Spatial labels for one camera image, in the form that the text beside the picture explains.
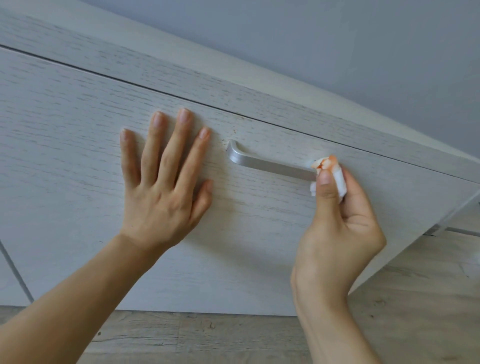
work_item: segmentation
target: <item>fingernail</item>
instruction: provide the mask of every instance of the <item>fingernail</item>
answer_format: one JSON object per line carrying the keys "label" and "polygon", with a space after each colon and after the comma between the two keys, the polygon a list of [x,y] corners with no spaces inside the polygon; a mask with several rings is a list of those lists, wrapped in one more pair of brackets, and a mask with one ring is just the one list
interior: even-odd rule
{"label": "fingernail", "polygon": [[188,110],[188,109],[180,110],[180,115],[179,115],[179,122],[180,123],[186,124],[188,122],[189,118],[190,118],[190,110]]}
{"label": "fingernail", "polygon": [[332,178],[332,173],[328,170],[321,170],[320,175],[318,176],[320,184],[330,184],[332,183]]}
{"label": "fingernail", "polygon": [[157,111],[153,116],[153,127],[159,128],[161,124],[162,124],[162,113],[160,111]]}
{"label": "fingernail", "polygon": [[200,139],[205,139],[205,138],[207,137],[207,135],[208,135],[208,132],[209,132],[208,128],[202,128],[202,130],[200,131],[200,134],[198,135],[198,137],[199,137]]}
{"label": "fingernail", "polygon": [[212,181],[212,180],[210,180],[210,181],[207,182],[206,189],[207,189],[207,192],[208,192],[209,194],[212,193],[212,191],[213,191],[213,181]]}
{"label": "fingernail", "polygon": [[120,140],[125,142],[127,140],[127,129],[123,128],[120,132]]}

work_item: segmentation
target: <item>cabinet handle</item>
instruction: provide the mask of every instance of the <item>cabinet handle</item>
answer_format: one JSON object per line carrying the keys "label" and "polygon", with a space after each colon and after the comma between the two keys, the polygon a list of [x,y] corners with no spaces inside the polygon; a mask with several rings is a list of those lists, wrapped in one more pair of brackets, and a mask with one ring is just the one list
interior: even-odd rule
{"label": "cabinet handle", "polygon": [[240,166],[254,168],[256,170],[264,170],[265,172],[281,174],[282,176],[299,178],[311,182],[317,179],[317,172],[313,168],[297,167],[290,164],[278,163],[271,159],[252,156],[240,151],[237,142],[232,139],[228,141],[227,153],[228,158],[230,158],[233,163]]}

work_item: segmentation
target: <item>hand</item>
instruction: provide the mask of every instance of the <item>hand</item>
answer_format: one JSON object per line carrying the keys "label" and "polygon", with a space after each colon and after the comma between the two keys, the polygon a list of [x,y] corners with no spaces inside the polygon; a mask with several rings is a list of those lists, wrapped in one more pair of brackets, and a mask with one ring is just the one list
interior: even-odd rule
{"label": "hand", "polygon": [[191,128],[192,113],[181,109],[173,135],[159,161],[168,121],[164,114],[156,112],[150,121],[140,167],[134,133],[127,129],[121,132],[125,213],[120,235],[156,259],[178,244],[198,224],[212,203],[211,180],[205,181],[196,198],[193,197],[210,139],[208,128],[200,130],[178,173]]}
{"label": "hand", "polygon": [[346,308],[355,279],[386,244],[367,195],[342,170],[347,194],[340,204],[332,173],[323,170],[317,178],[317,209],[300,240],[291,275],[297,312]]}

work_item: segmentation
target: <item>blue-gray wall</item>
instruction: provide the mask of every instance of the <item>blue-gray wall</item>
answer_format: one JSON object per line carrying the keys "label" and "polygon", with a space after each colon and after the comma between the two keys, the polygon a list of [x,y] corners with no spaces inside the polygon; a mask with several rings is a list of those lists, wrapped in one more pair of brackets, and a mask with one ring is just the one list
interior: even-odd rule
{"label": "blue-gray wall", "polygon": [[479,0],[86,0],[480,158]]}

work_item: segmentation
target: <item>floor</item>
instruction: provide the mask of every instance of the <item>floor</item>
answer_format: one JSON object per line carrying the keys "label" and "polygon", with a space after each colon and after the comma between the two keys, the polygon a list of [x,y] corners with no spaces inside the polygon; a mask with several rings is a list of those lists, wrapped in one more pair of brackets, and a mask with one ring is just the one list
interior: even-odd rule
{"label": "floor", "polygon": [[[384,363],[478,363],[480,237],[420,237],[349,304]],[[0,307],[0,323],[18,310]],[[283,364],[310,357],[296,317],[116,311],[80,363]]]}

